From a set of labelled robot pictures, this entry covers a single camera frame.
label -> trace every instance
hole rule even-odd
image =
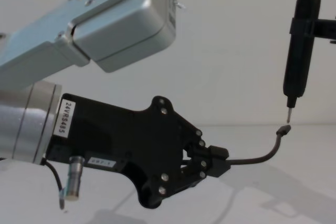
[[[58,112],[54,135],[68,138],[76,103],[63,99]]]
[[[92,158],[89,159],[88,164],[105,166],[105,167],[113,167],[116,164],[116,162],[112,161],[112,160],[92,157]]]

white background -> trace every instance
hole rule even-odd
[[[66,0],[0,0],[0,29],[13,32]],[[197,125],[282,123],[282,82],[296,0],[180,0],[175,43],[167,50],[104,73],[92,62],[49,80],[64,92],[143,110],[155,95]],[[321,18],[334,19],[334,0]],[[307,91],[295,123],[336,123],[335,45],[316,40]]]
[[[0,0],[0,29],[13,32],[66,0]],[[155,95],[171,99],[195,125],[281,124],[282,81],[296,0],[180,0],[176,42],[113,74],[92,62],[49,80],[64,92],[142,110]],[[321,18],[333,19],[335,0],[322,0]],[[316,40],[296,124],[336,123],[335,45]],[[268,151],[276,126],[203,127],[207,144],[231,157]],[[336,223],[336,127],[295,126],[279,154],[256,166],[233,167],[220,179],[143,209],[130,181],[85,169],[81,200],[58,209],[56,184],[45,167],[0,163],[0,223]],[[55,164],[64,182],[67,166]]]

metal tip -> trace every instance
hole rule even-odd
[[[287,123],[290,122],[290,117],[292,116],[292,108],[288,109],[288,117],[287,117]]]

metal cylinder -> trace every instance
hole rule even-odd
[[[64,198],[75,201],[79,198],[80,178],[82,176],[85,159],[81,156],[70,158],[67,187],[65,188]]]
[[[53,133],[61,86],[40,81],[0,91],[0,157],[39,164]]]

